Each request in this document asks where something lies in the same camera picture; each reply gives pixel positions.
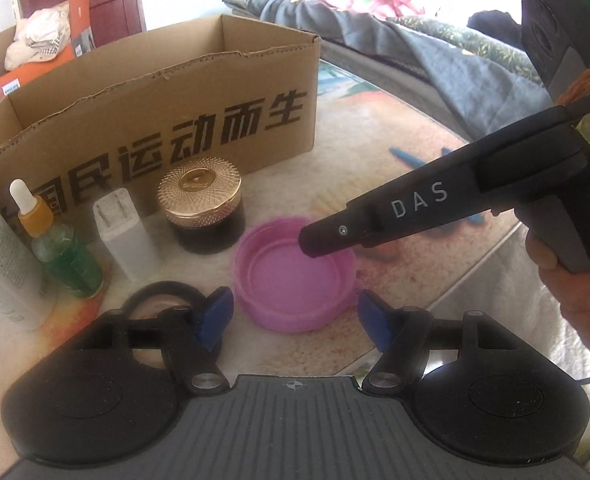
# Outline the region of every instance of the green liquid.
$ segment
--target green liquid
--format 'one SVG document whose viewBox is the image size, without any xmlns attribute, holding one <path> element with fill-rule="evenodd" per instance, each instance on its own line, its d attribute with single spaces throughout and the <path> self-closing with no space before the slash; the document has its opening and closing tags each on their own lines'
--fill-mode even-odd
<svg viewBox="0 0 590 480">
<path fill-rule="evenodd" d="M 43 262 L 44 267 L 78 298 L 96 295 L 102 288 L 104 275 L 86 246 L 76 236 L 60 240 L 58 245 L 64 250 Z"/>
</svg>

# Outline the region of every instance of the green glass bottle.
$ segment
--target green glass bottle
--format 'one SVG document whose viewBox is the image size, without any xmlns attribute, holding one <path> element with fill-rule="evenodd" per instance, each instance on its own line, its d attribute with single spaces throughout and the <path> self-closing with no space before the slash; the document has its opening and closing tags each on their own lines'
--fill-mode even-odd
<svg viewBox="0 0 590 480">
<path fill-rule="evenodd" d="M 44 267 L 78 298 L 91 298 L 102 288 L 102 270 L 68 224 L 56 222 L 46 202 L 33 196 L 22 180 L 14 180 L 11 196 L 18 218 L 31 235 L 31 247 Z"/>
</svg>

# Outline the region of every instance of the purple plastic dish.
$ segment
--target purple plastic dish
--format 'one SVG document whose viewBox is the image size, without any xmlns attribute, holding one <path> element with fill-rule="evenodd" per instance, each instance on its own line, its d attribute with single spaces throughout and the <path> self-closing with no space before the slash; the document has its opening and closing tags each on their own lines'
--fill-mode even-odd
<svg viewBox="0 0 590 480">
<path fill-rule="evenodd" d="M 302 216 L 278 218 L 246 232 L 233 263 L 235 296 L 259 325 L 279 332 L 326 326 L 355 304 L 355 253 L 309 258 L 297 236 L 311 223 Z"/>
</svg>

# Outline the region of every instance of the green patterned fabric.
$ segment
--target green patterned fabric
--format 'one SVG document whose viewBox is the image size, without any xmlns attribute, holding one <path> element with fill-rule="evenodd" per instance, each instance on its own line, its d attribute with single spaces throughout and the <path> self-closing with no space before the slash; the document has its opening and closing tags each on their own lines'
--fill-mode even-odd
<svg viewBox="0 0 590 480">
<path fill-rule="evenodd" d="M 390 22 L 410 28 L 432 38 L 446 41 L 451 45 L 484 57 L 503 66 L 509 72 L 520 75 L 543 86 L 535 67 L 523 50 L 495 40 L 468 27 L 455 27 L 450 23 L 440 22 L 423 16 L 405 16 L 389 18 Z"/>
</svg>

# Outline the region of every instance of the barcode label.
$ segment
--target barcode label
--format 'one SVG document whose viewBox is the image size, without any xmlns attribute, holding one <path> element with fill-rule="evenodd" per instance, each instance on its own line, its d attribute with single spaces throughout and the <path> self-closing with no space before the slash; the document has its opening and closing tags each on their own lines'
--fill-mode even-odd
<svg viewBox="0 0 590 480">
<path fill-rule="evenodd" d="M 10 83 L 6 83 L 2 85 L 2 93 L 4 95 L 10 94 L 13 90 L 17 90 L 19 88 L 19 79 L 13 79 Z"/>
</svg>

